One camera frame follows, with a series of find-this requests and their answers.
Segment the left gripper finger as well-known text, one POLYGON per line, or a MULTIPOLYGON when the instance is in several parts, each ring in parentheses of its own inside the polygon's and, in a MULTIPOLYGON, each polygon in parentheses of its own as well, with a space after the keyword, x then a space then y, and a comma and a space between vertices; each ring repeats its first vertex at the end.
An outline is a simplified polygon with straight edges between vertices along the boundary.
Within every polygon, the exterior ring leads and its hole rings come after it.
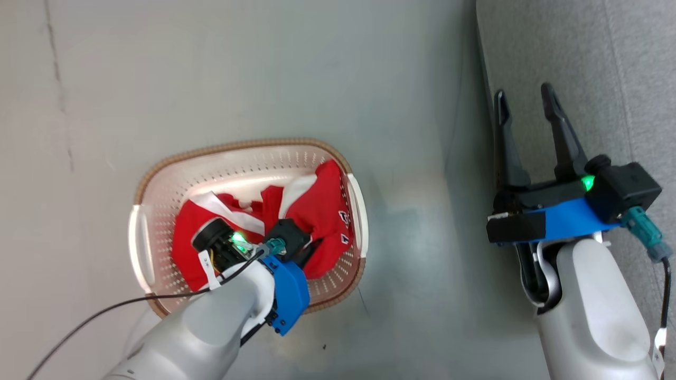
POLYGON ((309 241, 299 252, 295 253, 295 264, 298 267, 305 267, 322 242, 322 239, 309 241))

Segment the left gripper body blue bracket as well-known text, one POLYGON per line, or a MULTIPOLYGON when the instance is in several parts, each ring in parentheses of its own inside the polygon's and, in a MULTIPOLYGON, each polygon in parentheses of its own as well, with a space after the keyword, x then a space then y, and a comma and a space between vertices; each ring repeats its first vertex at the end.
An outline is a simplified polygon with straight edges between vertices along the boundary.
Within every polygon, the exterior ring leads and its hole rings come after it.
MULTIPOLYGON (((212 251, 217 277, 239 269, 254 255, 252 247, 259 245, 246 241, 222 218, 206 222, 191 243, 198 254, 212 251)), ((276 334, 286 335, 308 308, 311 296, 306 275, 295 264, 295 256, 286 258, 285 253, 285 249, 281 253, 265 253, 234 279, 249 280, 255 290, 255 306, 244 324, 243 337, 255 335, 264 325, 272 326, 276 334)))

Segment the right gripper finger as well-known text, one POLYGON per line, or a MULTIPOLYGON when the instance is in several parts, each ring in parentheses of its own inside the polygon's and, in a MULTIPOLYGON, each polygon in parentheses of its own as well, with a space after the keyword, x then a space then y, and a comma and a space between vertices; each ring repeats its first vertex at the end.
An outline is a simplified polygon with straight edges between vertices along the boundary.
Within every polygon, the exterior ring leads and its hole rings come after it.
POLYGON ((558 182, 574 181, 586 175, 587 156, 560 104, 553 85, 543 83, 540 90, 544 116, 551 125, 553 142, 555 142, 555 178, 558 182))
POLYGON ((503 90, 493 96, 493 160, 496 188, 526 188, 531 178, 523 168, 512 133, 512 113, 503 90))

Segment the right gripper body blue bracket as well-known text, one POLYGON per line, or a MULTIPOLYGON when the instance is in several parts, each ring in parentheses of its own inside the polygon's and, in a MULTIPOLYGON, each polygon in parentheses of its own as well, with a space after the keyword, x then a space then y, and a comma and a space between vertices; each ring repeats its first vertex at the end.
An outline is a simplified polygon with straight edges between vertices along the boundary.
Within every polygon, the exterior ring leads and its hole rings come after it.
POLYGON ((587 204, 585 195, 594 178, 532 184, 528 176, 502 176, 493 199, 487 237, 498 245, 566 240, 619 227, 602 221, 587 204))

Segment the red and white garment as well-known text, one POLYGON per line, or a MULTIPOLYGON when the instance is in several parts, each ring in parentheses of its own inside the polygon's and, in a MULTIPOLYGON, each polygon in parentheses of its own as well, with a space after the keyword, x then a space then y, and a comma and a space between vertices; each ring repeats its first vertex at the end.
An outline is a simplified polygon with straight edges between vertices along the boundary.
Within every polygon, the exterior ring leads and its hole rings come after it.
POLYGON ((328 274, 353 240, 341 176, 340 167, 331 160, 319 165, 313 175, 300 176, 284 187, 264 188, 258 200, 243 201, 229 193, 214 192, 191 197, 176 217, 171 253, 186 284, 198 291, 207 283, 192 241, 214 218, 225 220, 253 244, 262 243, 276 222, 292 219, 315 247, 303 267, 306 278, 317 280, 328 274))

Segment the white perforated laundry basket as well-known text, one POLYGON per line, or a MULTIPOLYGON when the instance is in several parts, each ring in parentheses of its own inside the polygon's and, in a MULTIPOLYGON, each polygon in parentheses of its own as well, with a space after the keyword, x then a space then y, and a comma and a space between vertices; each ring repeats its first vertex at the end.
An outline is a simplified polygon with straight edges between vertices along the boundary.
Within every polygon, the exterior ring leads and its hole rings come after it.
POLYGON ((184 303, 189 291, 171 258, 175 219, 184 202, 206 192, 231 193, 242 200, 259 197, 269 185, 284 185, 310 175, 333 160, 342 172, 343 199, 349 208, 355 242, 328 274, 308 283, 311 314, 338 305, 357 289, 369 250, 369 220, 360 184, 347 159, 316 139, 263 139, 214 145, 170 156, 145 173, 135 192, 128 222, 128 247, 137 282, 160 318, 184 303))

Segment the grey fabric sofa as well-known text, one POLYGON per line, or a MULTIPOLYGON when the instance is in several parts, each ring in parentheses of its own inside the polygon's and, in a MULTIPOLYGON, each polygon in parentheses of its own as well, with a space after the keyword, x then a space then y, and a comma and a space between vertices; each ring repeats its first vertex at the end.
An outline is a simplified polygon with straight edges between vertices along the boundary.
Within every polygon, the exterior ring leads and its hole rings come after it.
POLYGON ((676 380, 676 0, 476 0, 487 90, 504 90, 522 165, 553 180, 540 87, 551 83, 585 154, 640 162, 674 249, 665 380, 676 380))

